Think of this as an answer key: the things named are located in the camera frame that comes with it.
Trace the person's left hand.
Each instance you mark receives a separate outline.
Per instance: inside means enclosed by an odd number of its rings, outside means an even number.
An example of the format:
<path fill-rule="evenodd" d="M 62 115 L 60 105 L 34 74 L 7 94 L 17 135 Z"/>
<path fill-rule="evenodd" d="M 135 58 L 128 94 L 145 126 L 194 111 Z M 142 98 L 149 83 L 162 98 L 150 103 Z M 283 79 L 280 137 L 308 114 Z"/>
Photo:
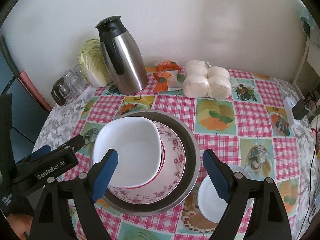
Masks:
<path fill-rule="evenodd" d="M 21 240 L 28 239 L 26 233 L 30 232 L 32 221 L 33 218 L 25 214 L 10 214 L 7 217 L 7 222 Z"/>

